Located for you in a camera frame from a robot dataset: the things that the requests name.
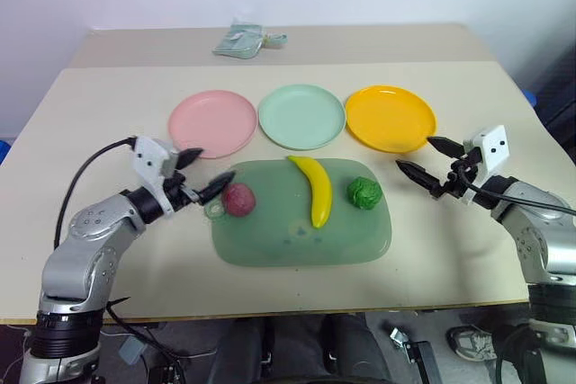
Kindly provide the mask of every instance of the table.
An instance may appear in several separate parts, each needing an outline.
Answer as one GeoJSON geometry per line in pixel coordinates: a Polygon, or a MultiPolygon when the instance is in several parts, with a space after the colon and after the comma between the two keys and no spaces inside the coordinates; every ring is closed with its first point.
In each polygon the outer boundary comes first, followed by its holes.
{"type": "MultiPolygon", "coordinates": [[[[133,134],[168,139],[167,118],[189,94],[230,89],[257,105],[280,85],[311,83],[342,101],[368,85],[404,87],[434,109],[438,135],[462,141],[504,124],[504,175],[560,193],[576,205],[576,171],[491,54],[458,24],[277,29],[280,50],[243,61],[210,49],[223,29],[96,31],[63,70],[0,166],[0,322],[32,322],[41,270],[66,188],[96,149],[133,134]]],[[[236,154],[184,173],[201,186],[230,165],[290,152],[261,130],[236,154]]],[[[347,131],[314,157],[356,159],[378,177],[390,206],[389,251],[370,263],[247,268],[214,251],[209,220],[191,206],[159,220],[127,251],[112,298],[119,315],[180,319],[298,311],[441,308],[524,301],[514,242],[479,206],[433,201],[396,167],[397,155],[362,146],[347,131]]],[[[449,160],[431,146],[402,156],[444,177],[449,160]]],[[[128,150],[99,158],[69,204],[86,205],[138,186],[128,150]]]]}

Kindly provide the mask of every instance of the green ball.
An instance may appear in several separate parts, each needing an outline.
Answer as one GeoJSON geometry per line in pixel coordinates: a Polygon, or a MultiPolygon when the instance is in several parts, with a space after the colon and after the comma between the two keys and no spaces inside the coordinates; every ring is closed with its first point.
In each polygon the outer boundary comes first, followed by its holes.
{"type": "Polygon", "coordinates": [[[349,201],[358,209],[371,210],[383,196],[382,188],[378,182],[356,177],[346,188],[349,201]]]}

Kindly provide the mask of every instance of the shoe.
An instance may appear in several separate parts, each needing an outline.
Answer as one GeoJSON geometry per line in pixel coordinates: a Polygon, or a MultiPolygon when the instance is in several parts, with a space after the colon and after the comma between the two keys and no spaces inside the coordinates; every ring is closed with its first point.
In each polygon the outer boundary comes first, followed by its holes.
{"type": "Polygon", "coordinates": [[[446,333],[452,351],[469,362],[495,360],[492,335],[472,326],[453,327],[446,333]]]}

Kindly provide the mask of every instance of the banana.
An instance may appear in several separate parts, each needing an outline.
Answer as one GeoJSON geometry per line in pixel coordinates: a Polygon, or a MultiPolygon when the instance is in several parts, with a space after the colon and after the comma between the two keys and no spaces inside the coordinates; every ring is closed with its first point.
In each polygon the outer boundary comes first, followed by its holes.
{"type": "Polygon", "coordinates": [[[322,228],[332,209],[332,183],[324,167],[316,159],[307,156],[288,156],[306,174],[312,189],[312,226],[322,228]]]}

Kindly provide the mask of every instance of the red fruit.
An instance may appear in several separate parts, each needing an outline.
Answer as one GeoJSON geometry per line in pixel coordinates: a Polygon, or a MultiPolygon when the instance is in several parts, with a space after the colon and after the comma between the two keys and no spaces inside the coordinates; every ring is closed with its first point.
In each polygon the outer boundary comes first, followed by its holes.
{"type": "Polygon", "coordinates": [[[222,204],[232,216],[243,217],[256,207],[256,197],[243,183],[233,183],[222,193],[222,204]]]}

